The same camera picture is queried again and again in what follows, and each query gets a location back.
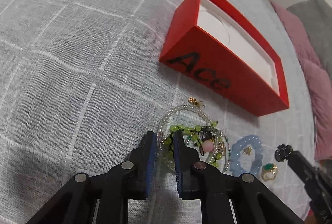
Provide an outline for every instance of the open red box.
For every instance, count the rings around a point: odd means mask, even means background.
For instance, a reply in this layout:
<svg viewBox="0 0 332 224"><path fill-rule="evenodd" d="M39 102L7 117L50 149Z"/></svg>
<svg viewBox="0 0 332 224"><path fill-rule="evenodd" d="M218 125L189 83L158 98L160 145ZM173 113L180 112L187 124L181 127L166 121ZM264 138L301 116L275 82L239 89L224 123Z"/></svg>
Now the open red box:
<svg viewBox="0 0 332 224"><path fill-rule="evenodd" d="M256 116L289 108L279 56L227 0L184 0L159 61Z"/></svg>

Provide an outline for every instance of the pink cushion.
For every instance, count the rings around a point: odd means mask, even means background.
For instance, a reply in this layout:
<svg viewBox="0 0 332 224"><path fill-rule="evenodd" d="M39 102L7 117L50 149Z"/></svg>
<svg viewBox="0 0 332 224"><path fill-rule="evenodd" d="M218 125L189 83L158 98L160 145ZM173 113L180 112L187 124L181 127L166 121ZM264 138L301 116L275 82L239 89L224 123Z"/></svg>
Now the pink cushion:
<svg viewBox="0 0 332 224"><path fill-rule="evenodd" d="M271 3L289 35L302 67L316 116L315 160L332 159L332 88L329 76L321 68L301 21L281 6Z"/></svg>

